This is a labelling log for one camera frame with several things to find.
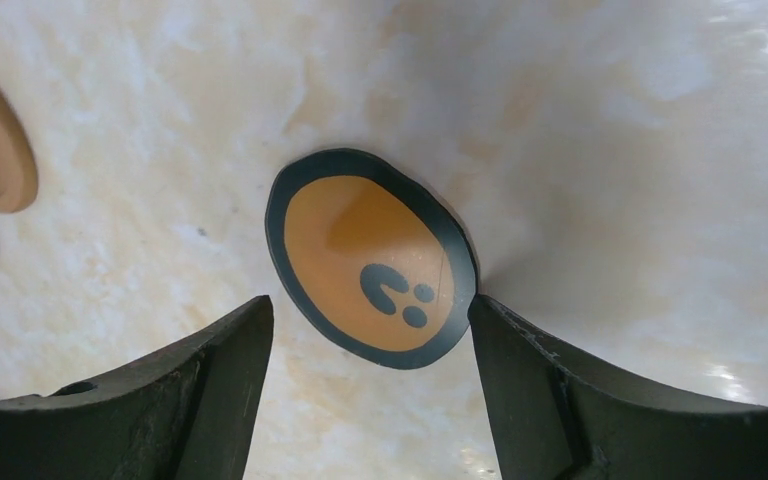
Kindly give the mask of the brown paw print coaster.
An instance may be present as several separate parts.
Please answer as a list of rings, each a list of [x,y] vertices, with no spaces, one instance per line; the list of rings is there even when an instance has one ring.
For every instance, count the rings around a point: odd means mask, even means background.
[[[265,233],[299,311],[354,355],[418,369],[468,328],[478,268],[464,229],[424,186],[371,153],[327,149],[285,166]]]

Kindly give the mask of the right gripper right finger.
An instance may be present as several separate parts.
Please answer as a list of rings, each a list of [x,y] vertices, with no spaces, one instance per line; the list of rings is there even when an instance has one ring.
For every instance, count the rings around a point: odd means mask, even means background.
[[[768,479],[768,407],[612,365],[478,296],[469,319],[504,479]]]

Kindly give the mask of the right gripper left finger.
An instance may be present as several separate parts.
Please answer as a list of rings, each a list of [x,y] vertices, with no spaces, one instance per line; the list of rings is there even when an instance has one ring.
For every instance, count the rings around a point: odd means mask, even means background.
[[[0,400],[0,479],[239,479],[273,340],[256,297],[48,396]]]

